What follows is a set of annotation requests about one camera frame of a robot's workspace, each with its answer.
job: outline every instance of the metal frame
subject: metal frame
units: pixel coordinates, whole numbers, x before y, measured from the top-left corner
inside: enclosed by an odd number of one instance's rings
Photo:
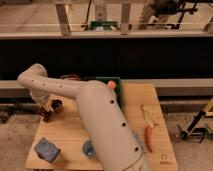
[[[156,31],[134,31],[129,32],[127,35],[121,35],[120,31],[105,31],[105,32],[72,32],[69,36],[61,36],[60,32],[34,32],[34,33],[0,33],[0,40],[2,39],[96,39],[96,38],[167,38],[167,37],[213,37],[213,34],[204,32],[202,30],[194,31],[177,31],[177,30],[156,30]]]
[[[133,79],[124,83],[153,84],[158,96],[213,96],[213,79]],[[0,98],[30,97],[17,81],[0,81]]]

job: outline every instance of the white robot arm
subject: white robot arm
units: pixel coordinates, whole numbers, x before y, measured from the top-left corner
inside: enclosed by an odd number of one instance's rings
[[[105,171],[151,170],[115,95],[106,84],[48,78],[40,64],[21,73],[18,82],[42,106],[47,103],[49,93],[76,100],[79,115]]]

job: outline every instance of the wooden table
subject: wooden table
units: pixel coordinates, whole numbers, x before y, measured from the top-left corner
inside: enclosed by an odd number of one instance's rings
[[[124,114],[132,131],[144,140],[145,127],[140,106],[146,105],[158,114],[159,126],[154,127],[151,135],[153,153],[145,149],[146,157],[154,171],[178,170],[176,158],[170,142],[167,127],[162,115],[155,87],[151,84],[123,84]],[[82,153],[82,144],[89,139],[77,113],[75,101],[60,97],[64,112],[54,114],[49,123],[40,122],[36,136],[26,161],[28,169],[63,170],[103,170],[97,159],[88,159]],[[41,137],[53,142],[62,152],[53,164],[37,157],[33,148]]]

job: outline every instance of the green container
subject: green container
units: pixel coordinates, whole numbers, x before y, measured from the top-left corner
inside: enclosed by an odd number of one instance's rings
[[[117,21],[91,21],[90,30],[95,30],[97,27],[103,27],[104,30],[112,30],[111,26],[118,28]]]
[[[120,106],[121,110],[124,110],[124,100],[123,100],[123,93],[122,93],[122,83],[120,77],[96,77],[97,80],[104,82],[105,84],[108,81],[112,80],[116,83],[115,93],[117,96],[117,102]]]

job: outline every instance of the black panel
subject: black panel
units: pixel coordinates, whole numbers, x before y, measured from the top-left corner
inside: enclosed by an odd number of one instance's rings
[[[16,79],[33,63],[50,76],[213,77],[213,38],[0,40],[0,76]]]

